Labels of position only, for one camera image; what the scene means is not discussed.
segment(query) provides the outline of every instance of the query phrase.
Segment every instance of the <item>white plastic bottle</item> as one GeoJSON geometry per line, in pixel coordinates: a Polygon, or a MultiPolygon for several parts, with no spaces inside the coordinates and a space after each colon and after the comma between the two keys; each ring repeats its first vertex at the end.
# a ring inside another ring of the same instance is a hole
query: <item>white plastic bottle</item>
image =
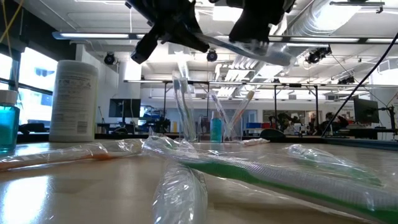
{"type": "Polygon", "coordinates": [[[52,142],[94,140],[98,69],[73,60],[59,61],[53,93],[52,142]]]}

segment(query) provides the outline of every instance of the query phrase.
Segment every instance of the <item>ceiling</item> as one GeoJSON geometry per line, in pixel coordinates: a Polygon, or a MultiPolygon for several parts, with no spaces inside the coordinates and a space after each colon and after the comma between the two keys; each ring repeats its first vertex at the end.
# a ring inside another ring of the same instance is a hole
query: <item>ceiling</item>
{"type": "MultiPolygon", "coordinates": [[[[393,37],[398,32],[396,25],[396,21],[398,21],[398,1],[383,1],[386,2],[384,12],[376,14],[376,8],[362,8],[333,35],[393,37]]],[[[310,2],[311,0],[297,0],[294,10],[287,15],[287,23],[293,24],[294,18],[310,2]]],[[[134,9],[130,11],[123,3],[104,4],[101,0],[91,2],[85,2],[85,0],[30,0],[25,1],[24,7],[54,28],[64,32],[148,32],[150,29],[147,21],[137,11],[134,9]]],[[[208,3],[207,0],[198,1],[197,17],[203,33],[228,35],[234,22],[214,21],[211,15],[212,10],[213,5],[208,3]]],[[[86,45],[86,48],[98,57],[103,57],[108,51],[115,51],[115,55],[120,61],[127,61],[136,44],[137,42],[132,40],[101,40],[92,41],[86,45]]],[[[219,47],[215,47],[215,49],[218,53],[219,63],[231,65],[237,58],[237,55],[229,50],[219,47]]],[[[331,77],[344,72],[345,69],[355,68],[354,75],[357,79],[360,79],[372,68],[374,62],[385,52],[387,46],[332,44],[331,49],[335,58],[329,56],[319,64],[309,67],[304,62],[304,57],[301,57],[289,73],[284,74],[283,77],[281,75],[277,75],[277,77],[281,81],[289,83],[330,82],[331,77]]],[[[206,54],[192,49],[190,49],[190,53],[191,56],[187,59],[187,66],[190,71],[215,73],[217,63],[207,62],[206,54]]],[[[398,47],[393,47],[388,56],[398,57],[398,47]]],[[[171,77],[172,72],[178,70],[177,62],[177,58],[169,56],[168,44],[158,45],[151,58],[143,64],[142,74],[146,79],[154,78],[159,74],[170,75],[171,77]]],[[[196,75],[195,78],[191,78],[209,80],[214,78],[214,75],[196,75]]]]}

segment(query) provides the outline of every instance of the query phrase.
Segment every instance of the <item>person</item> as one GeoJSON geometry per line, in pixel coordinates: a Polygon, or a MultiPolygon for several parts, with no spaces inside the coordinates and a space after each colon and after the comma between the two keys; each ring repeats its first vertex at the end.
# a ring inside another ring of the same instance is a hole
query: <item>person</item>
{"type": "MultiPolygon", "coordinates": [[[[329,122],[331,119],[333,119],[335,115],[332,112],[329,112],[326,114],[326,121],[322,122],[322,124],[320,125],[320,134],[323,133],[323,131],[326,129],[326,127],[328,126],[329,122]]],[[[348,126],[348,121],[342,117],[342,116],[337,116],[338,121],[334,121],[331,123],[331,128],[333,130],[333,132],[338,131],[342,128],[346,128],[348,126]]]]}

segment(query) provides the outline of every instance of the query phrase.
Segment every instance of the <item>bottle cap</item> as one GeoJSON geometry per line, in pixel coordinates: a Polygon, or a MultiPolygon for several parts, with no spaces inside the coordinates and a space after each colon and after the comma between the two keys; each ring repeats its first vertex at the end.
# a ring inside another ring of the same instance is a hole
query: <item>bottle cap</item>
{"type": "Polygon", "coordinates": [[[211,114],[211,118],[212,119],[220,118],[220,113],[218,111],[213,111],[213,113],[211,114]]]}
{"type": "Polygon", "coordinates": [[[17,103],[17,95],[16,91],[0,90],[0,103],[15,105],[17,103]]]}

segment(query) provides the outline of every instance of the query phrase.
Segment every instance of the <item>security camera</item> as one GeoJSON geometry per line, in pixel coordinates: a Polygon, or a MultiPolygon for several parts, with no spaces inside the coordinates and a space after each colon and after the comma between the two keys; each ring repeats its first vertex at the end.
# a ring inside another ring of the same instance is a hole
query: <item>security camera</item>
{"type": "Polygon", "coordinates": [[[104,62],[107,65],[114,65],[116,64],[116,58],[114,57],[113,52],[108,52],[104,58],[104,62]]]}
{"type": "Polygon", "coordinates": [[[215,62],[217,61],[217,53],[216,50],[209,50],[209,52],[207,53],[207,61],[208,62],[215,62]]]}

